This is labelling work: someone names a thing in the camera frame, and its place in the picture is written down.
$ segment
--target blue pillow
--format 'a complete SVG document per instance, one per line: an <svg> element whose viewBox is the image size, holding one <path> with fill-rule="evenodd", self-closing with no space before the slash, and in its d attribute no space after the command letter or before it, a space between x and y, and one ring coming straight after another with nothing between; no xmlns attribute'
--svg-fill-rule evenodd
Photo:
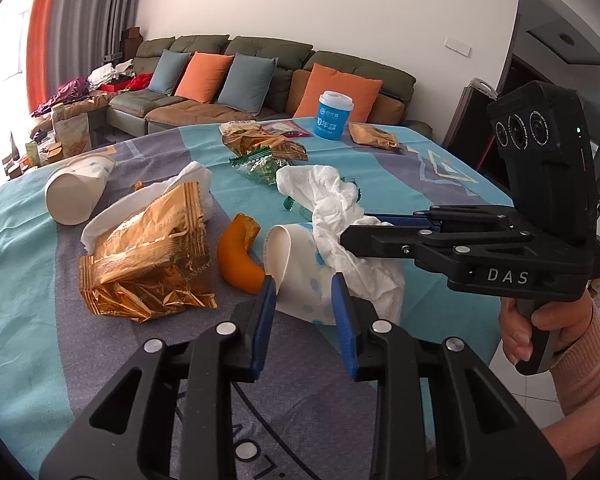
<svg viewBox="0 0 600 480"><path fill-rule="evenodd" d="M173 94L173 88L176 86L182 69L187 63L190 52L172 52L164 49L158 65L155 67L154 75L149 82L149 90L160 92L161 94Z"/></svg>
<svg viewBox="0 0 600 480"><path fill-rule="evenodd" d="M277 63L278 58L235 54L218 96L218 104L253 116L259 114Z"/></svg>

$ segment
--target human hand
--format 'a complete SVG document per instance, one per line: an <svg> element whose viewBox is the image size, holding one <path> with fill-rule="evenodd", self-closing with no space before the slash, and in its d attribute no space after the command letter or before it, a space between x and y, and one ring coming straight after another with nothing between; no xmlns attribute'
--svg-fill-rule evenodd
<svg viewBox="0 0 600 480"><path fill-rule="evenodd" d="M504 355L513 364L529 361L533 353L531 323L545 331L560 330L556 350L563 350L576 342L589 328L593 316L593 302L589 291L573 303L552 301L536 310L531 322L516 309L516 300L500 298L500 336Z"/></svg>

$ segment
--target orange curtain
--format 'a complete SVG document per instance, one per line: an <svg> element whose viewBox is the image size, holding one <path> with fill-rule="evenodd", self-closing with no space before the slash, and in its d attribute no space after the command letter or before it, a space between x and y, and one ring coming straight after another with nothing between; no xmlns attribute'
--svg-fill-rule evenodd
<svg viewBox="0 0 600 480"><path fill-rule="evenodd" d="M27 34L27 100L29 112L45 103L46 37L54 0L33 0Z"/></svg>

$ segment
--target gray curtain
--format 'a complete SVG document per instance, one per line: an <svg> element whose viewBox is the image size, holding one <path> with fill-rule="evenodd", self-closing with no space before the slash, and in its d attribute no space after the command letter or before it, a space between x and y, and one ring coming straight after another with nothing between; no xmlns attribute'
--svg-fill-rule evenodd
<svg viewBox="0 0 600 480"><path fill-rule="evenodd" d="M63 83L87 77L120 50L120 35L136 20L138 0L54 0L50 17L47 94Z"/></svg>

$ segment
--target blue coffee cup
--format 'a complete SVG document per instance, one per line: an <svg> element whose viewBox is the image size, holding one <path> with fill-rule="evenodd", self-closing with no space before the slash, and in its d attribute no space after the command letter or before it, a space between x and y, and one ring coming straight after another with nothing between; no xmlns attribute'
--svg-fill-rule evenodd
<svg viewBox="0 0 600 480"><path fill-rule="evenodd" d="M338 140L352 110L351 97L327 90L318 99L315 134L325 139Z"/></svg>

